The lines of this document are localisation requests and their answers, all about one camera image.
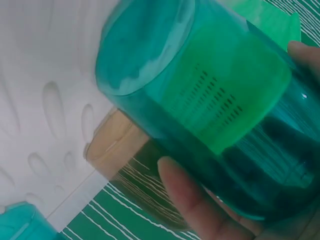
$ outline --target striped fabric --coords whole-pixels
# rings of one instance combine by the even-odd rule
[[[62,231],[69,240],[199,240],[193,232],[158,223],[112,184],[108,184]]]
[[[302,41],[320,46],[318,0],[266,0],[288,14],[298,12]],[[67,240],[199,240],[191,231],[172,231],[145,213],[116,187],[107,185],[62,231]]]

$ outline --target teal container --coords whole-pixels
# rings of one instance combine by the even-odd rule
[[[318,86],[214,0],[124,0],[105,24],[96,82],[206,188],[257,221],[320,187]]]
[[[37,208],[26,202],[5,208],[0,214],[1,240],[62,240]]]

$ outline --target white textured surface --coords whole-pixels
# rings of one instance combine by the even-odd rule
[[[94,173],[84,147],[112,107],[93,84],[95,58],[117,2],[0,1],[0,206],[28,201],[60,229],[74,215],[55,210]],[[103,186],[88,184],[89,202]]]

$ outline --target plastic bottle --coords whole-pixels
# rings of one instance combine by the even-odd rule
[[[318,86],[216,1],[122,1],[95,74],[122,112],[242,216],[282,219],[318,195]]]
[[[5,208],[0,214],[1,240],[62,240],[63,238],[39,213],[26,202]]]

